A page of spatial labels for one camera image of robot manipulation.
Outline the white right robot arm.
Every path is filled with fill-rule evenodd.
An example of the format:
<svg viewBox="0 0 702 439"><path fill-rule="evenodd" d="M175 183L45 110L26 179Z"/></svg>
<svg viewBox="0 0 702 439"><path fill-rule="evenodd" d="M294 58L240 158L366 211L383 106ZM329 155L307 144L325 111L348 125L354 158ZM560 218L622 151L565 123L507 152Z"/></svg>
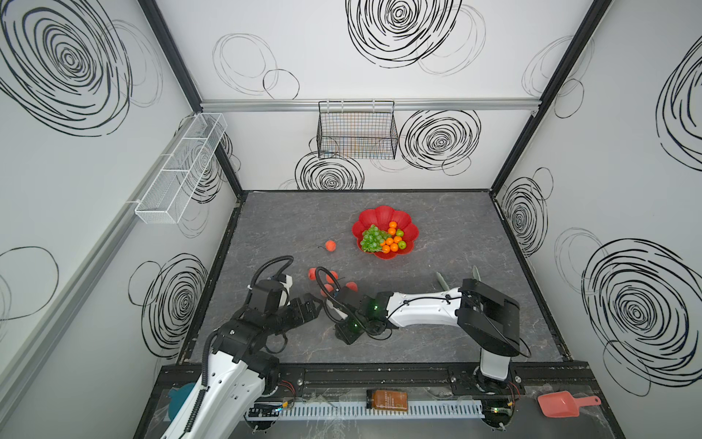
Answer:
<svg viewBox="0 0 702 439"><path fill-rule="evenodd" d="M405 327L462 329L480 347L480 362L469 379L479 393L509 391L510 363L523 354L519 303L471 277L442 292L381 292L362 296L349 287L325 286L324 306L337 338L351 345L366 334L379 341Z"/></svg>

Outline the black corner frame post right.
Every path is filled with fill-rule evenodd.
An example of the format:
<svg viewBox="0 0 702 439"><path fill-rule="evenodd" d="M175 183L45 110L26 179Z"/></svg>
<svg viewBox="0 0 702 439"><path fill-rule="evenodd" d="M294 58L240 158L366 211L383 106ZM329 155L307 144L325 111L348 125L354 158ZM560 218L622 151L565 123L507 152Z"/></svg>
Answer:
<svg viewBox="0 0 702 439"><path fill-rule="evenodd" d="M575 32L564 55L561 57L561 61L557 65L550 81L547 83L544 93L542 93L539 109L534 115L529 117L507 156L506 161L498 172L490 188L490 194L493 198L506 184L508 177L526 151L532 137L537 132L537 128L539 128L543 119L546 117L548 109L550 109L550 106L554 103L561 87L568 79L569 74L573 70L576 62L580 59L583 51L585 51L586 46L592 39L593 34L597 27L599 27L611 5L612 0L595 0L590 5L583 21L581 21L581 25Z"/></svg>

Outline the pink plastic scoop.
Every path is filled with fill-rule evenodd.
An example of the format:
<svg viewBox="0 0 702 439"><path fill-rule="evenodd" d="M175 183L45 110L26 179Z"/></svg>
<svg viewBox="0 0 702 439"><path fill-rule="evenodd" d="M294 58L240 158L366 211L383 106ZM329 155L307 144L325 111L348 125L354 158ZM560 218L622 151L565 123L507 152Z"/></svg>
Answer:
<svg viewBox="0 0 702 439"><path fill-rule="evenodd" d="M542 413L548 418L570 418L580 415L581 407L600 406L601 398L587 396L576 398L569 391L548 393L537 397Z"/></svg>

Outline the red flower-shaped fruit bowl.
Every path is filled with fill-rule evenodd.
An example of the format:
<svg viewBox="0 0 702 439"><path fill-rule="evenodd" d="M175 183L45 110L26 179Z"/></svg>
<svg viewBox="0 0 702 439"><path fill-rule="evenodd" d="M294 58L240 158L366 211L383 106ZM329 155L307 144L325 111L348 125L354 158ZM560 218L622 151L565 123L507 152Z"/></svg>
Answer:
<svg viewBox="0 0 702 439"><path fill-rule="evenodd" d="M396 229L390 229L389 223L391 221L396 221L398 227ZM358 220L352 228L353 235L356 238L356 246L359 250L360 242L362 239L362 232L367 230L372 224L375 224L380 228L380 230L385 230L390 234L390 238L396 236L397 230L404 231L404 237L402 241L407 243L407 248L405 250L398 249L396 252L391 252L389 254L384 254L383 252L376 252L374 255L382 260L390 260L400 255L410 254L414 250L414 243L420 236L420 231L417 226L412 222L411 215L402 210L395 210L390 206L379 206L378 208L364 210L359 216Z"/></svg>

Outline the black corner frame post left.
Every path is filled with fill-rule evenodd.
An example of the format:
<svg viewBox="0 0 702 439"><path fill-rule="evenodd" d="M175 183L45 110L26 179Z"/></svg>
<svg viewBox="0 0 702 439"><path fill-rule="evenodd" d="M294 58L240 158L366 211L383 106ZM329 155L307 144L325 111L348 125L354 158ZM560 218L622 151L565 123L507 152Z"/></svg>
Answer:
<svg viewBox="0 0 702 439"><path fill-rule="evenodd" d="M157 5L157 1L138 0L138 4L140 5L146 20L166 57L171 71L174 73L175 78L177 79L177 83L179 84L182 93L188 101L189 107L194 113L201 113L203 111L203 101L199 91L197 90L197 86L193 81L188 68L186 67L186 63L180 54L176 41L168 28L162 11ZM217 161L222 168L226 181L230 184L234 195L239 201L244 201L246 199L246 192L242 189L241 183L235 174L230 159L221 146L217 147L215 156L217 157Z"/></svg>

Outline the black corner frame post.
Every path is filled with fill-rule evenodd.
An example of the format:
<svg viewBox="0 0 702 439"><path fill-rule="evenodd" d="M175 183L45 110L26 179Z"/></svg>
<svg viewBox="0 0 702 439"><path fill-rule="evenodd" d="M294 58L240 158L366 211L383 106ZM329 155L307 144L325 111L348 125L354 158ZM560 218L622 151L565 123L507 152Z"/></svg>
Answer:
<svg viewBox="0 0 702 439"><path fill-rule="evenodd" d="M189 107L194 113L201 113L203 111L203 101L199 91L197 90L197 86L193 81L188 68L186 67L186 63L180 54L176 41L168 28L162 11L157 5L157 1L138 0L138 4L140 5L146 20L166 57L171 71L174 73L175 78L177 79L177 83L179 84L182 93L188 101ZM246 192L242 189L241 183L235 174L230 159L221 146L217 147L215 156L217 157L217 161L222 168L226 181L230 184L234 195L239 201L244 201L246 199Z"/></svg>
<svg viewBox="0 0 702 439"><path fill-rule="evenodd" d="M534 115L529 117L507 156L506 161L498 172L490 188L490 194L493 198L506 184L508 177L526 151L532 137L537 132L537 128L539 128L543 119L546 117L548 109L550 109L550 106L554 103L561 87L568 79L569 74L573 70L576 62L580 59L583 51L585 51L586 46L592 39L593 34L597 27L599 27L611 5L612 0L595 0L590 5L583 21L581 21L581 25L575 32L564 55L561 57L561 61L557 65L550 81L547 83L544 93L542 93L539 109Z"/></svg>

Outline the teal lidded container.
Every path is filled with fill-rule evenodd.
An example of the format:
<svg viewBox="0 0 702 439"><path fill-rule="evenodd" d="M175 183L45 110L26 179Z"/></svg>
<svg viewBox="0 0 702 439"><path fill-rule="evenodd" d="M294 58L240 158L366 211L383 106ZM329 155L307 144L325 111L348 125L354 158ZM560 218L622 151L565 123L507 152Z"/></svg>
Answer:
<svg viewBox="0 0 702 439"><path fill-rule="evenodd" d="M195 387L194 382L190 382L187 384L184 384L183 386L179 388L174 388L171 389L168 393L168 398L170 399L169 404L168 404L168 418L170 421L175 420L177 417L178 412L180 409L183 407L184 403L188 399L190 393L193 391Z"/></svg>

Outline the aluminium wall rail back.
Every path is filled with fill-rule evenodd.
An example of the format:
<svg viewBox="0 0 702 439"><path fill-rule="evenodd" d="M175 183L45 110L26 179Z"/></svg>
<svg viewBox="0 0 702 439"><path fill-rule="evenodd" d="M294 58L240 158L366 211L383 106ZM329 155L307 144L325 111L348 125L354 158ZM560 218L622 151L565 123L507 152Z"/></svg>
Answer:
<svg viewBox="0 0 702 439"><path fill-rule="evenodd" d="M357 111L530 111L541 105L537 98L412 98L412 99L294 99L294 100L212 100L204 111L214 113L256 112L357 112Z"/></svg>

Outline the green kitchen tongs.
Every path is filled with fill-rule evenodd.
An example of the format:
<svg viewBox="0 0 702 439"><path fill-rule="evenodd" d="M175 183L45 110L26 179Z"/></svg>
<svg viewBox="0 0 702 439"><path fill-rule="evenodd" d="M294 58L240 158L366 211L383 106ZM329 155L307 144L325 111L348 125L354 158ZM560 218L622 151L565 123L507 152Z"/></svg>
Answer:
<svg viewBox="0 0 702 439"><path fill-rule="evenodd" d="M437 282L439 283L440 287L442 287L442 290L444 290L444 291L449 291L449 290L452 289L452 287L448 285L448 283L447 283L446 280L444 279L444 276L443 276L441 273L436 272L436 273L435 273L435 278L436 278ZM480 271L479 271L479 269L478 269L478 267L477 267L476 265L474 265L474 266L472 267L472 278L475 279L475 280L477 280L477 281L481 281L481 280L482 280Z"/></svg>

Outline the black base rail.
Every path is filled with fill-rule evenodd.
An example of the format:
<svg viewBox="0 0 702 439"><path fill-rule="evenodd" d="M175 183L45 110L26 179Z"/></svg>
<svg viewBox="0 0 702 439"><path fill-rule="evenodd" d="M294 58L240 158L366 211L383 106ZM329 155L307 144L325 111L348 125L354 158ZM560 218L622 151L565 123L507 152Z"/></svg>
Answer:
<svg viewBox="0 0 702 439"><path fill-rule="evenodd" d="M476 362L283 363L276 382L292 384L298 396L327 389L448 388L455 396L517 395L526 387L594 382L588 363L514 362L505 382L479 376Z"/></svg>

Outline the green fake grape bunch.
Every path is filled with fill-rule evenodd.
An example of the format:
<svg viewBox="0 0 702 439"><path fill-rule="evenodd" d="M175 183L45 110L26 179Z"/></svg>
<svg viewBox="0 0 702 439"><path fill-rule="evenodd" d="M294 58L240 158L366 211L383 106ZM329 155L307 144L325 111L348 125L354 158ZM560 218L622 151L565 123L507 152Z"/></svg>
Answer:
<svg viewBox="0 0 702 439"><path fill-rule="evenodd" d="M367 230L362 232L360 248L368 254L383 252L383 246L389 239L390 234L385 230L380 230L377 225L372 224Z"/></svg>

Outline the fake peach middle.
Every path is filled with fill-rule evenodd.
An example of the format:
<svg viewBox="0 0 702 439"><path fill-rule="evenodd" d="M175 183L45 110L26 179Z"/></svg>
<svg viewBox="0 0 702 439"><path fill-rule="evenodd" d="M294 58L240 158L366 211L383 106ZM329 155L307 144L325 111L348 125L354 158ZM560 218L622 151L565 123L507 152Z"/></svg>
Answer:
<svg viewBox="0 0 702 439"><path fill-rule="evenodd" d="M331 274L327 274L325 276L325 279L327 280L327 283L332 283L332 281L338 280L339 276L338 276L337 272L332 271Z"/></svg>

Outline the brown bottle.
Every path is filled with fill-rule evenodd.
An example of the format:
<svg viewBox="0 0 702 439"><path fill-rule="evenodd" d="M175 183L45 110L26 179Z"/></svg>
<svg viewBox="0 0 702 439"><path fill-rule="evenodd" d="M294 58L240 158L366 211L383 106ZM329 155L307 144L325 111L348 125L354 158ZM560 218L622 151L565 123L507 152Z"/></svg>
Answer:
<svg viewBox="0 0 702 439"><path fill-rule="evenodd" d="M407 413L409 395L405 391L367 390L367 409Z"/></svg>

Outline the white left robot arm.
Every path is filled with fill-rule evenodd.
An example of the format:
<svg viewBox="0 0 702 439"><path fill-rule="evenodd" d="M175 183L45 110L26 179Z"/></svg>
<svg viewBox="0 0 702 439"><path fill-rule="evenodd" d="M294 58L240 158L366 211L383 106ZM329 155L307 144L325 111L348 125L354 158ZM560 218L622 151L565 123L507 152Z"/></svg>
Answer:
<svg viewBox="0 0 702 439"><path fill-rule="evenodd" d="M275 393L280 360L268 338L318 318L323 301L289 296L292 277L278 275L249 288L242 305L208 336L201 375L164 438L228 438L256 401Z"/></svg>

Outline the clear wall shelf rack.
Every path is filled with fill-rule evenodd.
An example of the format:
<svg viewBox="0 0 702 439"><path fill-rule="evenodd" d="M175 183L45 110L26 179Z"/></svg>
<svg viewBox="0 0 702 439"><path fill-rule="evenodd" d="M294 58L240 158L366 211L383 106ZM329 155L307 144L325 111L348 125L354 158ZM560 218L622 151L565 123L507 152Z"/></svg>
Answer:
<svg viewBox="0 0 702 439"><path fill-rule="evenodd" d="M135 208L141 221L148 225L181 221L227 127L221 113L196 113L184 120L166 161Z"/></svg>

